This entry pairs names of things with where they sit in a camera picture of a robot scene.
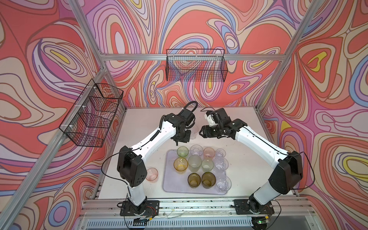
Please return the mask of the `small clear cup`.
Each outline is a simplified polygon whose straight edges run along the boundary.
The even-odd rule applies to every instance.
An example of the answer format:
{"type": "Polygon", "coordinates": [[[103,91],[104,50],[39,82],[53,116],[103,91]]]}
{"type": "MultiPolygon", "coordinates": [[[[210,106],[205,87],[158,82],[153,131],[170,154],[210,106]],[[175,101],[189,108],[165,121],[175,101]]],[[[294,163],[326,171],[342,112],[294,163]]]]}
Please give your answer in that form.
{"type": "Polygon", "coordinates": [[[226,151],[224,149],[217,149],[215,151],[215,158],[222,159],[226,157],[226,151]]]}

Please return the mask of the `pink cup back row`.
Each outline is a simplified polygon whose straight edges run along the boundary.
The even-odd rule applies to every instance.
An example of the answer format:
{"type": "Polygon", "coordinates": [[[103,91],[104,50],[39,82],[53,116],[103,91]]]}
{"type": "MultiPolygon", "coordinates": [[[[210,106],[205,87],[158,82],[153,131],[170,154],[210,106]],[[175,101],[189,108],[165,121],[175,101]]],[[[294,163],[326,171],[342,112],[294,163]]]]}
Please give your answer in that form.
{"type": "Polygon", "coordinates": [[[203,159],[212,160],[215,157],[216,151],[212,147],[206,147],[203,150],[203,159]]]}

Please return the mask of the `clear cup front row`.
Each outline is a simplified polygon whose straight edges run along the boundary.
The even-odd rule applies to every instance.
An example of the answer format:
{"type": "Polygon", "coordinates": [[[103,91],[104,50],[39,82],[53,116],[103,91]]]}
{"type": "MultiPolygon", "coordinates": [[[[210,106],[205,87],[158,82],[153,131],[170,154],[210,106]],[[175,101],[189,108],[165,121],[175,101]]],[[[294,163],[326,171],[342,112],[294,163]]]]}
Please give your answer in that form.
{"type": "Polygon", "coordinates": [[[204,154],[204,149],[202,146],[200,145],[193,145],[191,148],[190,148],[190,154],[191,155],[196,155],[196,156],[199,156],[199,157],[202,157],[203,154],[204,154]]]}

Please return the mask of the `clear cup row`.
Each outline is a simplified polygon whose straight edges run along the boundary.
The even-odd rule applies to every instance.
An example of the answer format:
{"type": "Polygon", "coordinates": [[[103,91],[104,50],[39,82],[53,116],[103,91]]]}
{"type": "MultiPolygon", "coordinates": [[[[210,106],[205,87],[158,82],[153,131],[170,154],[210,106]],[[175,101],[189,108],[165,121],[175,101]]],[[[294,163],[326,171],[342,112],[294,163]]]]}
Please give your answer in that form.
{"type": "Polygon", "coordinates": [[[196,156],[199,156],[199,157],[202,157],[203,154],[204,154],[204,149],[202,146],[200,145],[193,145],[191,148],[190,148],[190,154],[191,155],[196,155],[196,156]]]}
{"type": "Polygon", "coordinates": [[[197,134],[199,133],[199,128],[197,125],[194,125],[193,127],[190,128],[190,130],[191,130],[190,139],[194,140],[197,137],[197,134]]]}

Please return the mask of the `pale green textured cup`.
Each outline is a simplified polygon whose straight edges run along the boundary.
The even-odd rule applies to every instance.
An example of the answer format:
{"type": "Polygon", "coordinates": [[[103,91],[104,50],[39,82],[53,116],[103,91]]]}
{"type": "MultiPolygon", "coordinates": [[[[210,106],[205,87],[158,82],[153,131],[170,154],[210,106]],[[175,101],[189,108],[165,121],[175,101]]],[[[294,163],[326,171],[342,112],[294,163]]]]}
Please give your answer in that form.
{"type": "Polygon", "coordinates": [[[211,172],[214,168],[212,159],[204,159],[201,164],[203,172],[211,172]]]}

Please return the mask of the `amber yellow cup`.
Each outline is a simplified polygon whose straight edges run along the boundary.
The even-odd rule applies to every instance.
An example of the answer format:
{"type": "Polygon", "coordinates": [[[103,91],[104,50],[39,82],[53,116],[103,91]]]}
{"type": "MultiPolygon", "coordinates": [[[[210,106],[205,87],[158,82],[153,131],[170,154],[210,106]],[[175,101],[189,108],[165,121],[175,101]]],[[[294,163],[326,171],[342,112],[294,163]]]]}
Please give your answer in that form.
{"type": "Polygon", "coordinates": [[[174,160],[173,167],[177,173],[183,174],[188,168],[188,161],[186,158],[178,157],[174,160]]]}

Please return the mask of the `pale yellow textured cup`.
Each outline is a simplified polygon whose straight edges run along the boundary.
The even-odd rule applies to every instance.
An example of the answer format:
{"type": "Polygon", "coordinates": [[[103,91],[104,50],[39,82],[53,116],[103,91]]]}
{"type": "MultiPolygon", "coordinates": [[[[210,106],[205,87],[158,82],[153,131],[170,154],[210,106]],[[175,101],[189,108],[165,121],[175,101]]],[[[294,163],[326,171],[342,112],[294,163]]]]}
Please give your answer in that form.
{"type": "Polygon", "coordinates": [[[188,158],[188,168],[190,169],[191,172],[197,172],[202,165],[202,159],[200,156],[198,155],[191,155],[188,158]]]}

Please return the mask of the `brown olive textured cup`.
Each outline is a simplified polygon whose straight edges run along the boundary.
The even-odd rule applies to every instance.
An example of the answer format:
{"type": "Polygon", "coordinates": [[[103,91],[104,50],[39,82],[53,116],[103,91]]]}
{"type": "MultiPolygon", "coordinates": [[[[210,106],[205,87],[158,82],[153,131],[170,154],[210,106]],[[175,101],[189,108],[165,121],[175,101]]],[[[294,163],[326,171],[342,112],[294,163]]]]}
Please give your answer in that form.
{"type": "Polygon", "coordinates": [[[201,177],[201,181],[202,181],[202,186],[205,189],[209,189],[209,188],[212,188],[216,184],[216,177],[211,172],[205,172],[203,173],[201,177]]]}

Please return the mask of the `large clear cup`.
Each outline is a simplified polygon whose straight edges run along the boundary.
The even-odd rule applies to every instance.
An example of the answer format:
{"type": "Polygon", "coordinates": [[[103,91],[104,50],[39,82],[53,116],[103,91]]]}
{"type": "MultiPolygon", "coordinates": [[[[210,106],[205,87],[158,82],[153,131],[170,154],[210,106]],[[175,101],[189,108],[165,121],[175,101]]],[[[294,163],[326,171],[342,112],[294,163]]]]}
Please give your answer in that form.
{"type": "Polygon", "coordinates": [[[216,181],[217,190],[220,193],[227,193],[232,187],[232,181],[227,176],[222,176],[216,181]]]}

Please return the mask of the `clear cup back row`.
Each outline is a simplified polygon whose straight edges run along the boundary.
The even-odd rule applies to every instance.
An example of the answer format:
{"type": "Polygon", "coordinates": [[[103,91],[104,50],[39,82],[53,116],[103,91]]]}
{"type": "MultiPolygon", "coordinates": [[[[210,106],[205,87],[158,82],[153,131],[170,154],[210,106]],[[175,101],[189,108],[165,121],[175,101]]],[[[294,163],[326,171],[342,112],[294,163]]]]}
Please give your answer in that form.
{"type": "Polygon", "coordinates": [[[194,140],[197,137],[197,134],[199,133],[199,128],[197,125],[194,125],[193,127],[190,128],[190,130],[191,130],[190,139],[194,140]]]}

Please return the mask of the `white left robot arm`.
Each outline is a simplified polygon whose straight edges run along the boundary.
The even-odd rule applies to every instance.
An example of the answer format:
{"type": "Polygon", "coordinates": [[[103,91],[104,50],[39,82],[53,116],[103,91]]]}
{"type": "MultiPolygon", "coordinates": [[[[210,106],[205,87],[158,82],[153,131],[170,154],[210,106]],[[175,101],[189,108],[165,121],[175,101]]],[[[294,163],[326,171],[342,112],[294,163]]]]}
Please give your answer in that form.
{"type": "Polygon", "coordinates": [[[159,126],[141,142],[133,147],[124,146],[118,153],[117,171],[127,182],[128,200],[138,207],[147,200],[143,181],[147,176],[146,163],[152,154],[166,141],[173,140],[176,144],[188,143],[195,124],[193,110],[183,108],[179,114],[163,115],[159,126]]]}

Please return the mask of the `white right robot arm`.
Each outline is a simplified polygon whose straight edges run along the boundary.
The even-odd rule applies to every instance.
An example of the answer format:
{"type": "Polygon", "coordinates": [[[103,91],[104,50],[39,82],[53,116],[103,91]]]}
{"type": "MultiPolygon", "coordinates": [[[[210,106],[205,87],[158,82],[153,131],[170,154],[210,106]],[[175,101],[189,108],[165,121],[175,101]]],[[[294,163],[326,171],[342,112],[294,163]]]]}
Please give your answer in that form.
{"type": "Polygon", "coordinates": [[[199,132],[203,138],[231,138],[257,153],[273,169],[268,181],[248,199],[251,212],[258,213],[268,202],[280,195],[286,195],[303,178],[301,154],[289,152],[258,135],[241,119],[232,120],[224,108],[206,110],[208,125],[199,132]]]}

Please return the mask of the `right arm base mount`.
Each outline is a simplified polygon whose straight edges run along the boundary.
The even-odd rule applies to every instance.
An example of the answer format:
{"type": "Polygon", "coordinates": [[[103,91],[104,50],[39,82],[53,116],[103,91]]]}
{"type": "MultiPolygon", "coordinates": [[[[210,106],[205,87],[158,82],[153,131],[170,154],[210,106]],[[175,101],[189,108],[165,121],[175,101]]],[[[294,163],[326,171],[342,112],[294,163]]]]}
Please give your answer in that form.
{"type": "Polygon", "coordinates": [[[272,216],[275,211],[271,201],[265,205],[259,204],[256,200],[235,199],[232,207],[237,215],[268,215],[272,216]]]}

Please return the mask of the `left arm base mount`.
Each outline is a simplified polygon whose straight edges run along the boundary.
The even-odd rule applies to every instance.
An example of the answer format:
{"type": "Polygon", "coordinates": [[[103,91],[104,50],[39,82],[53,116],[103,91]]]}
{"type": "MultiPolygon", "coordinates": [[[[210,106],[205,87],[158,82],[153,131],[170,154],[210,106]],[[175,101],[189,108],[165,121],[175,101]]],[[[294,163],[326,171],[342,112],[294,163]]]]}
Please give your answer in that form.
{"type": "Polygon", "coordinates": [[[123,201],[117,205],[120,208],[122,217],[155,217],[159,214],[160,201],[147,200],[139,206],[135,206],[130,200],[123,201]]]}

